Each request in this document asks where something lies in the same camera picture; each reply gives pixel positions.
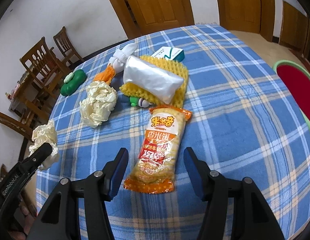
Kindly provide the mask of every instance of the metal screw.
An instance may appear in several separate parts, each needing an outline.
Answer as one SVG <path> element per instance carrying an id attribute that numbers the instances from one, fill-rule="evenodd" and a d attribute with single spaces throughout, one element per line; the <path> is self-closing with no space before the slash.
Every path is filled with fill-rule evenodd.
<path id="1" fill-rule="evenodd" d="M 209 173 L 212 177 L 217 177 L 219 175 L 218 171 L 210 171 Z"/>
<path id="2" fill-rule="evenodd" d="M 63 178 L 63 179 L 61 179 L 61 181 L 60 181 L 60 184 L 61 185 L 65 185 L 65 184 L 67 184 L 68 183 L 68 179 L 67 178 Z"/>
<path id="3" fill-rule="evenodd" d="M 102 171 L 95 171 L 94 172 L 94 176 L 97 177 L 97 178 L 100 177 L 101 175 L 103 175 Z"/>
<path id="4" fill-rule="evenodd" d="M 247 183 L 247 184 L 251 184 L 253 182 L 253 180 L 249 177 L 245 177 L 244 178 L 244 181 Z"/>

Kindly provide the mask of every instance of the tablecloth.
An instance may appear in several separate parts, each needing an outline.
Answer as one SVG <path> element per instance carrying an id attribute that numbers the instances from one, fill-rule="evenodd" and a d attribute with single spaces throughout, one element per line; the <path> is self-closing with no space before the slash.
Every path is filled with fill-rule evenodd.
<path id="1" fill-rule="evenodd" d="M 83 125 L 79 102 L 85 87 L 106 68 L 116 49 L 135 42 L 135 55 L 161 46 L 185 51 L 189 70 L 184 108 L 193 112 L 186 124 L 176 164 L 176 190 L 148 195 L 120 188 L 106 203 L 115 239 L 195 239 L 206 203 L 194 194 L 183 163 L 185 147 L 225 177 L 251 177 L 275 214 L 286 239 L 310 218 L 310 134 L 287 87 L 252 49 L 218 25 L 161 31 L 109 49 L 81 64 L 88 78 L 71 96 L 60 96 L 51 118 L 58 133 L 60 161 L 37 174 L 37 204 L 43 205 L 63 177 L 84 179 L 113 160 L 120 147 L 129 151 L 124 178 L 137 162 L 147 109 L 117 102 L 97 129 Z M 122 79 L 112 86 L 119 91 Z M 87 238 L 80 201 L 82 239 Z M 225 239 L 231 232 L 229 205 Z"/>

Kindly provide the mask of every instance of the white plastic bag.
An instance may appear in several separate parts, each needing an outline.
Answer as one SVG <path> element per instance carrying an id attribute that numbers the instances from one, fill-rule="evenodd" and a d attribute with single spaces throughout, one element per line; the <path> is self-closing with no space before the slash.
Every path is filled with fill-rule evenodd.
<path id="1" fill-rule="evenodd" d="M 29 146 L 30 155 L 45 142 L 49 143 L 53 148 L 51 155 L 44 160 L 42 166 L 39 166 L 41 171 L 49 169 L 53 163 L 59 161 L 60 155 L 57 148 L 57 132 L 53 120 L 49 120 L 48 124 L 38 126 L 32 132 L 32 140 L 34 141 L 34 145 Z"/>
<path id="2" fill-rule="evenodd" d="M 79 103 L 82 121 L 93 128 L 108 120 L 114 110 L 117 92 L 104 81 L 94 81 L 86 88 L 87 98 Z"/>
<path id="3" fill-rule="evenodd" d="M 152 93 L 165 104 L 171 102 L 176 89 L 184 82 L 182 77 L 135 56 L 128 57 L 122 79 L 124 84 L 131 82 Z"/>

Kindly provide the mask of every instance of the crumpled white paper ball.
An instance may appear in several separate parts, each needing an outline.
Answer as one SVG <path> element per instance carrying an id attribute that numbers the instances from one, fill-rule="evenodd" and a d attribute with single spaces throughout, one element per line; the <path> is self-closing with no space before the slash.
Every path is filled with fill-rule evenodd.
<path id="1" fill-rule="evenodd" d="M 79 111 L 84 124 L 96 128 L 108 120 L 114 110 L 117 92 L 104 81 L 94 81 L 86 88 L 87 98 L 79 103 Z"/>
<path id="2" fill-rule="evenodd" d="M 29 146 L 29 155 L 32 155 L 45 142 L 49 143 L 53 148 L 51 155 L 44 160 L 42 166 L 39 166 L 41 171 L 48 170 L 53 163 L 59 161 L 60 155 L 57 148 L 57 132 L 53 120 L 49 120 L 47 124 L 39 125 L 32 132 L 32 140 L 34 141 L 34 145 Z"/>

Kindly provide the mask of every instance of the orange cloth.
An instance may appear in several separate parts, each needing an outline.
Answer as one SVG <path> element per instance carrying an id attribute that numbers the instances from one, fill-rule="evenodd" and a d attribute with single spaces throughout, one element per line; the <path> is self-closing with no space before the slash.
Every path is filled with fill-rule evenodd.
<path id="1" fill-rule="evenodd" d="M 108 64 L 103 72 L 98 73 L 93 81 L 105 81 L 107 85 L 110 84 L 113 77 L 116 75 L 115 70 L 111 64 Z"/>

